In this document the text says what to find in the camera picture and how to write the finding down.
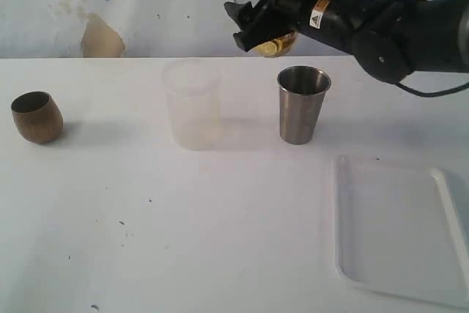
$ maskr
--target white tray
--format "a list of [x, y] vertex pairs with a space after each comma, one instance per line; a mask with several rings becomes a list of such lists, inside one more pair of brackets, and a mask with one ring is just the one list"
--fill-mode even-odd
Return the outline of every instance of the white tray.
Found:
[[342, 156], [334, 175], [335, 265], [344, 280], [469, 307], [467, 239], [440, 170]]

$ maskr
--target metal cup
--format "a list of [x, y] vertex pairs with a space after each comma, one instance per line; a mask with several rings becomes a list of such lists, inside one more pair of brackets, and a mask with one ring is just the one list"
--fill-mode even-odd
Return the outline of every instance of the metal cup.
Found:
[[306, 144], [313, 137], [325, 93], [331, 82], [314, 67], [294, 66], [278, 74], [280, 136], [290, 144]]

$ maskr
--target white table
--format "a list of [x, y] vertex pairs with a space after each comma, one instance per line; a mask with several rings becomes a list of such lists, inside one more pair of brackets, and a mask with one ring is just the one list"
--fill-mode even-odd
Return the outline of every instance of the white table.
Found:
[[[347, 57], [208, 60], [223, 71], [225, 128], [206, 152], [171, 139], [159, 79], [170, 59], [0, 61], [0, 312], [451, 310], [338, 279], [330, 171], [341, 154], [439, 166], [469, 199], [469, 95], [413, 97]], [[292, 65], [333, 79], [300, 147], [278, 136], [276, 74]], [[408, 81], [464, 79], [443, 76]], [[18, 135], [9, 109], [38, 89], [66, 121], [45, 146]]]

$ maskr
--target brown wooden cup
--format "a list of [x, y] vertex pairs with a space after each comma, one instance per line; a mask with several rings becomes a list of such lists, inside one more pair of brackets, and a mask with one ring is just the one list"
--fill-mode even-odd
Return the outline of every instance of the brown wooden cup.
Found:
[[16, 98], [12, 113], [19, 133], [34, 143], [52, 141], [64, 128], [59, 108], [45, 92], [29, 92]]

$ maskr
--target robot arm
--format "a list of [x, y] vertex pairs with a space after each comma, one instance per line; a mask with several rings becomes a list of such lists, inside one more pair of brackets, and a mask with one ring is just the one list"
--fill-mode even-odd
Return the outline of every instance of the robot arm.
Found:
[[260, 0], [255, 7], [226, 3], [241, 31], [239, 48], [299, 32], [353, 55], [376, 79], [421, 97], [435, 93], [401, 81], [414, 71], [469, 73], [469, 0]]

